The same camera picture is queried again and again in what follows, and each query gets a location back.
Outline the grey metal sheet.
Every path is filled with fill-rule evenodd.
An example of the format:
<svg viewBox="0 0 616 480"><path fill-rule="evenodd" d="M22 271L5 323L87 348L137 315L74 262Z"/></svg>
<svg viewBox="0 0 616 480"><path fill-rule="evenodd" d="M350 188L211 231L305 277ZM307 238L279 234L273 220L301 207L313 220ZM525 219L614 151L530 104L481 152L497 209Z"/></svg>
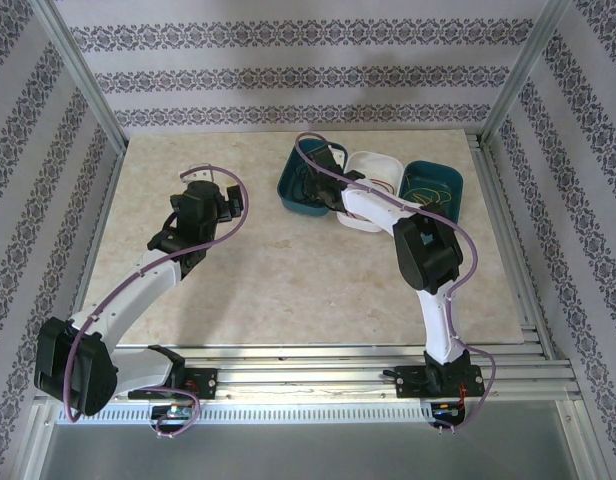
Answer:
<svg viewBox="0 0 616 480"><path fill-rule="evenodd" d="M562 443L415 424L60 426L40 480L578 480Z"/></svg>

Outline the teal plastic bin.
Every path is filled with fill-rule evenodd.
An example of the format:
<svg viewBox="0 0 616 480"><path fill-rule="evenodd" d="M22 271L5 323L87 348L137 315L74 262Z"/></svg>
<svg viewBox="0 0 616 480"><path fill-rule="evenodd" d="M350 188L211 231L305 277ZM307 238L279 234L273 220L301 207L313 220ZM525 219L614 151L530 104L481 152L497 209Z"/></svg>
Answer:
<svg viewBox="0 0 616 480"><path fill-rule="evenodd" d="M459 223L463 186L456 169L418 160L405 167L399 197L421 205L437 204L447 218Z"/></svg>
<svg viewBox="0 0 616 480"><path fill-rule="evenodd" d="M316 138L300 140L301 149L306 154L324 145L326 145L325 142ZM346 148L338 143L332 143L328 145L328 147L334 154L335 161L343 168L345 161L349 158ZM330 210L318 198L313 198L312 200L295 199L295 186L304 183L298 178L298 169L301 167L308 167L308 164L302 159L296 151L296 148L293 147L277 185L277 193L281 199L282 205L287 210L294 213L312 217L324 216Z"/></svg>

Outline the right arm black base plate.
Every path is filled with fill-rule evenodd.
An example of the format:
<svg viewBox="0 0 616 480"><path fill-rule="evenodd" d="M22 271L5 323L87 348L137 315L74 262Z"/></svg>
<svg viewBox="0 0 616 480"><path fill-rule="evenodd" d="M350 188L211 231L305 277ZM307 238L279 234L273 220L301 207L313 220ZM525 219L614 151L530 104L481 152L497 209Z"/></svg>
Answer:
<svg viewBox="0 0 616 480"><path fill-rule="evenodd" d="M480 397L485 392L481 369L468 366L460 369L439 369L432 366L398 366L396 394L398 398Z"/></svg>

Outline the aluminium frame post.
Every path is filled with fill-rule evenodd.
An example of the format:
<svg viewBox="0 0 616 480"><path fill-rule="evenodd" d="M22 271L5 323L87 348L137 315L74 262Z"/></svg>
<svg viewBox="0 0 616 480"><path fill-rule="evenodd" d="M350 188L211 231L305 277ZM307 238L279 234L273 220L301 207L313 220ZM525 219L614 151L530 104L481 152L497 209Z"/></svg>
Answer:
<svg viewBox="0 0 616 480"><path fill-rule="evenodd" d="M485 123L477 134L481 146L492 143L494 136L571 1L546 0L541 14L530 31L527 42L515 61Z"/></svg>
<svg viewBox="0 0 616 480"><path fill-rule="evenodd" d="M76 86L80 89L98 123L117 153L125 153L129 140L108 104L95 75L88 66L54 0L29 0L50 40L60 53Z"/></svg>

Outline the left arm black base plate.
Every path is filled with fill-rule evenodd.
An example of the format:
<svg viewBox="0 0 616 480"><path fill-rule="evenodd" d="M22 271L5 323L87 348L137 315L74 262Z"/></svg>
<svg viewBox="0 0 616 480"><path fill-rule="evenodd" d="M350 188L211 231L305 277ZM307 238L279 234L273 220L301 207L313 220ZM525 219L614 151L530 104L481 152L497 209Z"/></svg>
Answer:
<svg viewBox="0 0 616 480"><path fill-rule="evenodd" d="M214 368L184 367L165 384L131 390L129 400L214 400L218 371Z"/></svg>

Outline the white plastic bin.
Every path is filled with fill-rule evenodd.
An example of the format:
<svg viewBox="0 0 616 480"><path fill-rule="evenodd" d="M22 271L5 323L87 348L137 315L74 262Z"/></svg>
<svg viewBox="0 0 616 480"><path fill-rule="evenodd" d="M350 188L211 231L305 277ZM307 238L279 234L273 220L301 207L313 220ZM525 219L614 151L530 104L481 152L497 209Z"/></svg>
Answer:
<svg viewBox="0 0 616 480"><path fill-rule="evenodd" d="M404 167L396 158L369 151L358 151L350 155L343 169L345 173L357 170L375 188L393 196L398 195L404 174ZM381 231L379 226L356 214L338 212L337 220L346 227L363 232Z"/></svg>

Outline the aluminium mounting rail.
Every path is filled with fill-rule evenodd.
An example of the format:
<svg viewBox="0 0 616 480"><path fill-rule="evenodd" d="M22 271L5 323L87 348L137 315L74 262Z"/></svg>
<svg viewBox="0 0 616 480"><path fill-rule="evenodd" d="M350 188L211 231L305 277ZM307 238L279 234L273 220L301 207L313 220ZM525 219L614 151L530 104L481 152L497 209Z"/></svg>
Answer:
<svg viewBox="0 0 616 480"><path fill-rule="evenodd" d="M120 346L135 353L148 346ZM411 345L239 345L169 347L187 367L218 371L216 396L284 403L293 398L378 399L396 394L398 366L425 366L424 349ZM547 360L539 343L472 347L470 366L481 369L488 400L577 399L571 363Z"/></svg>

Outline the aluminium side rail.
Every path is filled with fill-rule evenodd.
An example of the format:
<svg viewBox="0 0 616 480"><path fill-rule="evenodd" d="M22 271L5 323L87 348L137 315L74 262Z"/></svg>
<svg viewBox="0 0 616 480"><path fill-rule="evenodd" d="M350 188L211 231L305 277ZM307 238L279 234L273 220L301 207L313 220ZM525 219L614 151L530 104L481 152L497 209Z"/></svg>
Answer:
<svg viewBox="0 0 616 480"><path fill-rule="evenodd" d="M466 140L512 289L513 301L519 313L521 326L532 327L536 331L543 355L547 360L559 359L560 354L554 349L540 302L533 289L513 218L510 215L492 158L489 152L481 146L477 135L467 134Z"/></svg>
<svg viewBox="0 0 616 480"><path fill-rule="evenodd" d="M84 257L80 263L80 270L76 277L76 290L71 298L69 310L63 315L64 319L69 319L74 313L80 311L86 300L94 264L96 262L103 231L111 208L112 198L114 197L126 153L127 151L124 150L115 157L112 166L108 169L107 175L104 177L105 182L103 183L99 195L96 197L97 202L93 204L93 213L88 213L85 216L85 219L88 220L91 225L86 230L87 235L83 235L86 249L84 250Z"/></svg>

